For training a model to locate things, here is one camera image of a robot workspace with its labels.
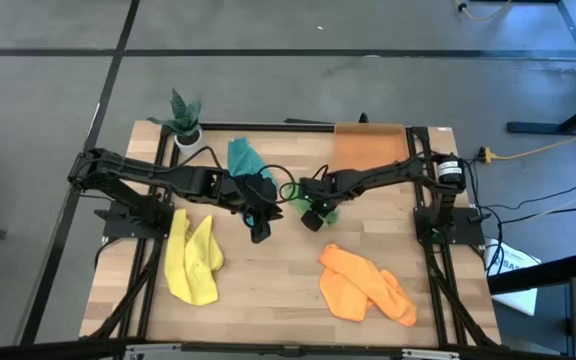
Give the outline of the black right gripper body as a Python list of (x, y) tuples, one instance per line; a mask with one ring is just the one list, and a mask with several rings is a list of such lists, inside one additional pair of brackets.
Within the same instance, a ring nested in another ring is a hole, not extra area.
[(330, 213), (337, 204), (333, 198), (338, 192), (339, 174), (325, 175), (323, 179), (305, 178), (299, 180), (299, 197), (310, 203), (315, 213)]

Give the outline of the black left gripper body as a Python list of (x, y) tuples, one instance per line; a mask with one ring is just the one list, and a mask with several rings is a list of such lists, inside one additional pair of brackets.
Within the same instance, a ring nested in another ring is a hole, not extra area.
[(278, 205), (277, 186), (275, 182), (262, 174), (244, 174), (234, 177), (235, 184), (242, 192), (245, 223), (261, 223), (283, 218)]

